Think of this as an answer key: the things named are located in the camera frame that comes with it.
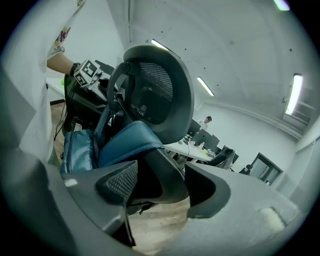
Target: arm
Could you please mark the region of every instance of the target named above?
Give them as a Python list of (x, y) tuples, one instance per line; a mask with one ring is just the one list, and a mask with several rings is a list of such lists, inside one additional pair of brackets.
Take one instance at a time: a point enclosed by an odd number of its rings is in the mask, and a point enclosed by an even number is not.
[(47, 60), (46, 66), (54, 71), (70, 75), (70, 70), (73, 62), (68, 59), (63, 53), (58, 53)]

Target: desk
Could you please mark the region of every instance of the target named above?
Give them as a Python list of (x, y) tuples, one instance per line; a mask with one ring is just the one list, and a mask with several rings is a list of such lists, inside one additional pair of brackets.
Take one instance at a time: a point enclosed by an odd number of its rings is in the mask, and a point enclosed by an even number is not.
[(164, 148), (174, 153), (178, 153), (178, 154), (193, 158), (191, 161), (192, 163), (195, 163), (197, 160), (208, 162), (212, 159), (210, 156), (205, 155), (202, 149), (195, 147), (194, 145), (191, 145), (191, 144), (186, 145), (184, 142), (182, 142), (182, 144), (179, 144), (178, 142), (167, 144), (167, 145), (164, 145)]

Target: computer monitor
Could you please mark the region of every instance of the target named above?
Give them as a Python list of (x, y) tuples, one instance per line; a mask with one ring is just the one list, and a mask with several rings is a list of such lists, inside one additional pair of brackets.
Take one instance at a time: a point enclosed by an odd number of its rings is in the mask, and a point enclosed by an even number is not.
[(193, 137), (201, 128), (201, 125), (198, 124), (195, 120), (192, 119), (190, 128), (188, 130), (188, 133), (191, 137)]
[(214, 151), (219, 143), (219, 139), (217, 137), (210, 135), (204, 129), (201, 129), (199, 133), (193, 136), (192, 140), (196, 145), (200, 145), (202, 142), (204, 142), (204, 147), (211, 149), (212, 151)]
[(238, 155), (235, 153), (234, 154), (234, 157), (233, 157), (233, 159), (232, 159), (232, 163), (234, 164), (235, 163), (235, 161), (238, 159)]
[(211, 135), (210, 139), (206, 139), (206, 141), (204, 142), (204, 148), (207, 149), (211, 149), (212, 151), (215, 151), (217, 145), (219, 144), (220, 140), (214, 136)]

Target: person sitting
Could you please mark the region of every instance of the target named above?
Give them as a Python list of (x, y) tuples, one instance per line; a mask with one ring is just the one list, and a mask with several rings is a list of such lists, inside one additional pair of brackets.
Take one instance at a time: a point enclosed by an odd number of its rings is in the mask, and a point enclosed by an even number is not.
[(247, 164), (247, 166), (245, 168), (243, 168), (239, 173), (245, 174), (245, 175), (250, 175), (252, 167), (253, 167), (252, 165)]

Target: white wall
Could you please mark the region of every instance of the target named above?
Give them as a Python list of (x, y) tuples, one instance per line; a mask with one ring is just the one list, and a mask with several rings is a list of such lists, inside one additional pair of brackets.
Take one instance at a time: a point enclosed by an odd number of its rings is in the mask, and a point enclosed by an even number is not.
[(277, 182), (272, 184), (272, 186), (285, 197), (289, 198), (297, 188), (301, 178), (307, 170), (311, 155), (313, 154), (313, 149), (313, 145), (310, 145), (303, 150), (296, 152), (288, 170)]
[(225, 145), (239, 155), (232, 167), (235, 172), (251, 164), (258, 153), (284, 172), (290, 166), (297, 145), (292, 136), (249, 115), (211, 104), (203, 104), (194, 112), (193, 119), (197, 121), (207, 116), (212, 117), (207, 132), (220, 140), (218, 147)]
[[(63, 46), (64, 54), (74, 62), (92, 59), (113, 67), (117, 65), (124, 48), (106, 0), (86, 1)], [(46, 77), (62, 78), (63, 74), (48, 69)]]
[(200, 95), (198, 95), (196, 92), (194, 92), (194, 111), (197, 111), (201, 108), (203, 104), (203, 99), (201, 98)]
[(320, 115), (315, 120), (315, 122), (307, 128), (302, 138), (298, 141), (297, 148), (296, 148), (297, 151), (307, 147), (319, 137), (320, 137)]

